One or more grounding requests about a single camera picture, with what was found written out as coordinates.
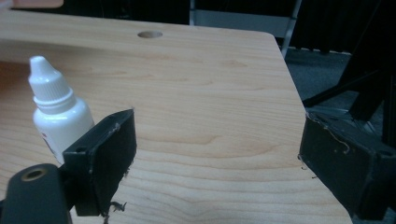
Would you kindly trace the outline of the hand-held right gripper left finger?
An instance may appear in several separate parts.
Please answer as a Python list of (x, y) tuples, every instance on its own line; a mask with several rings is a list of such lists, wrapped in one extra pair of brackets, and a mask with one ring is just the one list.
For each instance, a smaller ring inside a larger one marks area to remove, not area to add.
[(132, 109), (94, 125), (64, 152), (61, 174), (67, 204), (81, 217), (106, 216), (136, 148)]

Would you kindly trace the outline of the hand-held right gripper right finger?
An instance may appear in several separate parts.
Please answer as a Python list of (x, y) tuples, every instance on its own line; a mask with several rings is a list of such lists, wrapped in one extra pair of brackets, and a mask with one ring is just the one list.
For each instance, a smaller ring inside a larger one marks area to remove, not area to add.
[(396, 212), (396, 149), (328, 115), (305, 117), (300, 160), (352, 217), (381, 220)]

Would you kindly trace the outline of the white dropper bottle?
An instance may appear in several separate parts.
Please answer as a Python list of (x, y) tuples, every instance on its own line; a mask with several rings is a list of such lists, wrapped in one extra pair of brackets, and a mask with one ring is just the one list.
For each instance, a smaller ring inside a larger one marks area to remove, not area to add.
[(30, 69), (34, 124), (56, 160), (64, 164), (64, 151), (94, 126), (91, 110), (45, 57), (31, 57)]

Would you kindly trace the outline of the black stand leg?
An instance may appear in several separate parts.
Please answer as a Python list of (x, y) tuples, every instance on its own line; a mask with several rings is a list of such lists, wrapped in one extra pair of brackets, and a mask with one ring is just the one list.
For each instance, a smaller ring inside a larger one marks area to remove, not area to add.
[(378, 0), (338, 84), (303, 104), (312, 107), (345, 91), (359, 93), (349, 109), (354, 120), (368, 121), (384, 106), (382, 142), (396, 148), (396, 0)]

